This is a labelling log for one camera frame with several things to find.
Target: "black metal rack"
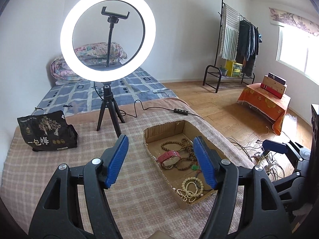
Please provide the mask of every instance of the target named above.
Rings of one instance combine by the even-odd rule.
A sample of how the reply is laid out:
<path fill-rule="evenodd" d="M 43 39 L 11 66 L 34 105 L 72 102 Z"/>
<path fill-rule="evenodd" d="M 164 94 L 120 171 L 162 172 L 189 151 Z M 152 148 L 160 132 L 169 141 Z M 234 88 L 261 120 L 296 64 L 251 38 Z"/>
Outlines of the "black metal rack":
<path fill-rule="evenodd" d="M 215 57 L 215 63 L 214 65 L 209 65 L 206 67 L 206 70 L 205 70 L 205 75 L 204 75 L 204 80 L 203 80 L 203 86 L 206 84 L 212 88 L 215 89 L 215 93 L 218 93 L 218 90 L 219 89 L 225 89 L 225 88 L 235 88 L 235 87 L 243 87 L 244 85 L 243 84 L 250 84 L 250 83 L 246 83 L 244 82 L 244 79 L 250 79 L 252 80 L 252 84 L 254 83 L 254 80 L 255 80 L 255 74 L 253 73 L 253 76 L 248 76 L 244 73 L 240 74 L 240 77 L 231 77 L 231 76 L 225 76 L 225 75 L 222 75 L 221 74 L 221 70 L 216 67 L 216 62 L 217 62 L 217 57 L 218 57 L 218 48 L 219 48 L 219 44 L 220 44 L 220 41 L 221 41 L 221 27 L 222 27 L 222 14 L 223 14 L 223 8 L 224 8 L 224 0 L 221 0 L 221 13 L 220 16 L 221 16 L 221 24 L 220 24 L 220 31 L 219 31 L 219 37 L 218 37 L 218 43 L 217 43 L 217 50 L 216 50 L 216 57 Z M 212 67 L 212 68 L 215 68 L 216 70 L 218 70 L 218 72 L 209 72 L 208 69 Z M 215 76 L 218 78 L 218 82 L 206 82 L 206 78 L 207 78 L 207 74 L 210 74 L 212 76 Z M 222 78 L 226 78 L 226 79 L 241 79 L 240 82 L 234 82 L 234 81 L 228 81 L 228 82 L 221 82 L 221 79 Z M 232 87 L 220 87 L 221 83 L 240 83 L 239 86 L 232 86 Z"/>

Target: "floral valance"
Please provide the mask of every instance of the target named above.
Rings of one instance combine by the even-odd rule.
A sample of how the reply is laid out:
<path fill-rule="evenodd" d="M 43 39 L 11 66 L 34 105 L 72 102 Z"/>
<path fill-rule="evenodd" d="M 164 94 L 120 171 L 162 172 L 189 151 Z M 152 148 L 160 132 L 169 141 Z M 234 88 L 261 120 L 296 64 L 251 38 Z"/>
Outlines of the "floral valance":
<path fill-rule="evenodd" d="M 277 9 L 270 9 L 270 21 L 272 24 L 284 26 L 290 25 L 302 29 L 315 36 L 319 35 L 319 25 L 303 18 L 298 15 L 280 11 Z"/>

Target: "blue patterned bed sheet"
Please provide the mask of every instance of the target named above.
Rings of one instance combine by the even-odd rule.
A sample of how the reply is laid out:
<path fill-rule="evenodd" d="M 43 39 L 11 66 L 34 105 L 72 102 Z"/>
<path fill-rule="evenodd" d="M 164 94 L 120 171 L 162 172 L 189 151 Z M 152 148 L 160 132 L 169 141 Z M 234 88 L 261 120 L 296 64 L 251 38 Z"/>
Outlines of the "blue patterned bed sheet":
<path fill-rule="evenodd" d="M 103 96 L 102 84 L 96 83 L 98 93 Z M 117 104 L 127 105 L 139 99 L 142 102 L 177 97 L 176 94 L 152 77 L 142 68 L 138 68 L 130 75 L 113 81 L 112 92 Z M 100 110 L 101 99 L 94 90 L 92 81 L 80 81 L 61 86 L 54 86 L 37 108 L 44 109 L 33 112 L 33 115 L 63 111 L 65 116 L 71 116 L 83 112 Z"/>

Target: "floral comforter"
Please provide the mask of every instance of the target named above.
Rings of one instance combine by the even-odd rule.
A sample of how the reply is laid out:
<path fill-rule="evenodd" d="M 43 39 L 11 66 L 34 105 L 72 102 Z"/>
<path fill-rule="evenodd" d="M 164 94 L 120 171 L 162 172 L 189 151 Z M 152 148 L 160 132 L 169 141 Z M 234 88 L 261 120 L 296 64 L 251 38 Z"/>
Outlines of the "floral comforter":
<path fill-rule="evenodd" d="M 107 58 L 107 43 L 87 44 L 74 49 L 75 54 L 86 66 L 98 68 L 105 66 Z M 115 43 L 111 43 L 110 64 L 123 64 L 127 59 L 127 54 L 123 48 Z M 57 79 L 56 85 L 63 85 L 85 80 L 74 73 L 66 64 L 62 55 L 58 56 L 51 64 L 51 74 Z"/>

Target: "tree illustration on bag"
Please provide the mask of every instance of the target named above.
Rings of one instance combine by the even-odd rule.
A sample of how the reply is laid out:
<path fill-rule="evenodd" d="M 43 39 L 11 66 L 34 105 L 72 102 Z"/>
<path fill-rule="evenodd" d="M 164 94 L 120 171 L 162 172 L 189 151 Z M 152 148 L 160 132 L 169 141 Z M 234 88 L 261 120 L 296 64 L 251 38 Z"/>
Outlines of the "tree illustration on bag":
<path fill-rule="evenodd" d="M 44 131 L 46 135 L 48 130 L 55 129 L 54 134 L 58 136 L 59 135 L 58 131 L 59 131 L 59 128 L 61 128 L 61 124 L 57 123 L 55 120 L 49 119 L 47 116 L 44 116 L 39 124 L 39 128 L 42 131 Z"/>

